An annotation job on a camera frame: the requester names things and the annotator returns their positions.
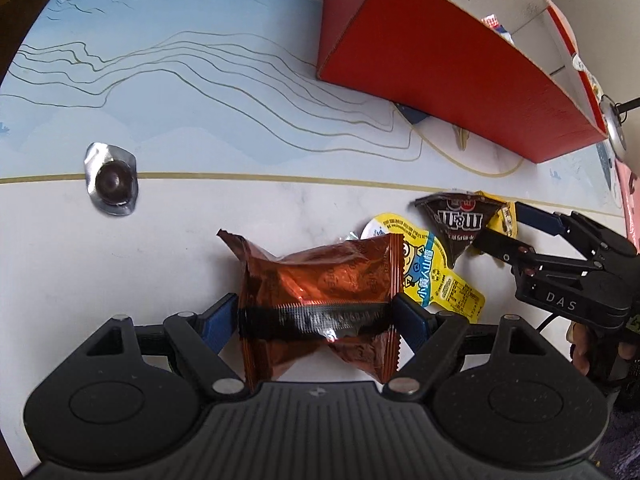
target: minion cartoon character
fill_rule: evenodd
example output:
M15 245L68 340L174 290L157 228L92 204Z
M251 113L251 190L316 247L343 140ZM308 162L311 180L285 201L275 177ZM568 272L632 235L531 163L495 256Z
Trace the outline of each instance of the minion cartoon character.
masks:
M404 253L404 287L409 288L417 285L420 280L424 246L411 245L405 240L402 245L402 252Z

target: yellow minion package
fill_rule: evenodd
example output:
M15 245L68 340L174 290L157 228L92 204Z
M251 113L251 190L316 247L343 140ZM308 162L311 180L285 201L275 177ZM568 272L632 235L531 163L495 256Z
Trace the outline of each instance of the yellow minion package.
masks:
M447 257L438 239L430 232L393 213L376 216L361 238L387 233L404 236L404 292L423 307L431 303L465 316L477 323L484 296L447 267Z

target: ribbed black surface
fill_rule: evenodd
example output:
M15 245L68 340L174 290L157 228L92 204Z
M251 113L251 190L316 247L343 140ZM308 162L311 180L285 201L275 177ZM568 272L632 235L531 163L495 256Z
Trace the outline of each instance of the ribbed black surface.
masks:
M443 439L418 404L386 400L373 383L267 383L245 402L216 406L190 442L153 464L98 475L49 463L29 478L605 479L587 463L540 473L483 464Z

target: white wall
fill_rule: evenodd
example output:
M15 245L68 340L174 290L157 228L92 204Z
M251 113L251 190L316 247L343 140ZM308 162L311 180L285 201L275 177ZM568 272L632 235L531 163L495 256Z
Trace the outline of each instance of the white wall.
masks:
M640 96L640 0L554 0L574 30L580 57L617 102ZM640 110L624 126L640 170Z

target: silver foil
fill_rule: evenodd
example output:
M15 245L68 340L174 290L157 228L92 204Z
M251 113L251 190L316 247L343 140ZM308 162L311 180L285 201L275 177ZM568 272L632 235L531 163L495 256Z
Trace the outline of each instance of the silver foil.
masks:
M107 168L112 162L120 164L120 168L128 171L130 183L126 186L127 196L116 202L108 200L97 186L97 177L100 170ZM138 199L138 172L136 170L136 157L117 146L94 142L86 149L84 156L84 179L86 190L94 205L101 211L115 216L126 216L133 213Z

